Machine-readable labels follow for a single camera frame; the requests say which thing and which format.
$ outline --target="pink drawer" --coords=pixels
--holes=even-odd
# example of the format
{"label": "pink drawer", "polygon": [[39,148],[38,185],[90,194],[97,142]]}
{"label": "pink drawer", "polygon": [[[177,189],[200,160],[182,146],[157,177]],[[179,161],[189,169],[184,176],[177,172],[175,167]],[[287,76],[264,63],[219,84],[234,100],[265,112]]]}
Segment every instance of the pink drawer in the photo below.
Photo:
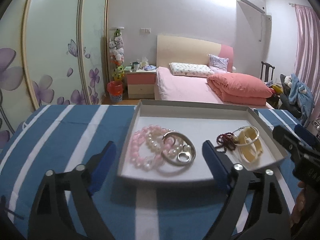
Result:
{"label": "pink drawer", "polygon": [[150,85],[156,83],[156,73],[127,73],[128,85]]}

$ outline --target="hand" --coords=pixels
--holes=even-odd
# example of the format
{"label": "hand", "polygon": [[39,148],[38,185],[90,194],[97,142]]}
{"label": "hand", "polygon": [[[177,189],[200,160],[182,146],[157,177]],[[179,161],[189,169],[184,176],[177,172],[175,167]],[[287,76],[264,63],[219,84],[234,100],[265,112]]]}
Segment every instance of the hand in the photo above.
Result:
{"label": "hand", "polygon": [[302,188],[299,195],[296,199],[296,204],[294,205],[292,209],[292,214],[290,216],[290,227],[292,227],[294,224],[298,224],[301,219],[301,212],[303,211],[305,204],[306,204],[306,198],[305,198],[305,191],[306,191],[306,184],[302,181],[298,183],[298,187]]}

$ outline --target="air conditioner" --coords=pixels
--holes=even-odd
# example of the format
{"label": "air conditioner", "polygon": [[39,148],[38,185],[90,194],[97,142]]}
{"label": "air conditioner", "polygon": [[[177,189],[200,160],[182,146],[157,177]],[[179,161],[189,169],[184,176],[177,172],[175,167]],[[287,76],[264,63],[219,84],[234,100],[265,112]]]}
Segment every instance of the air conditioner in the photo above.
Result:
{"label": "air conditioner", "polygon": [[266,13],[266,3],[261,0],[240,0],[251,7],[255,8],[259,12],[265,14]]}

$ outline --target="nightstand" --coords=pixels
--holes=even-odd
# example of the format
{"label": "nightstand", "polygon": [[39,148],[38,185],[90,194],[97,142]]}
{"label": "nightstand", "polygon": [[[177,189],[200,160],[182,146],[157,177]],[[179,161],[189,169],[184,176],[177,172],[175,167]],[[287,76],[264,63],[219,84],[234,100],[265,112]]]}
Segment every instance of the nightstand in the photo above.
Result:
{"label": "nightstand", "polygon": [[125,73],[128,84],[129,98],[151,98],[154,99],[154,86],[156,83],[156,69]]}

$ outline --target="curtain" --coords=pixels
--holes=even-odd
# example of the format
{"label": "curtain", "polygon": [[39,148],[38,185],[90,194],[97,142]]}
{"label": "curtain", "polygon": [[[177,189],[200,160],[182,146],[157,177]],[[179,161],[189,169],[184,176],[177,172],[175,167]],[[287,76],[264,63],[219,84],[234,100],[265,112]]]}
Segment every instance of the curtain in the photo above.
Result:
{"label": "curtain", "polygon": [[295,63],[295,74],[311,90],[315,109],[312,122],[320,115],[320,19],[309,7],[296,5],[298,21],[298,47]]}

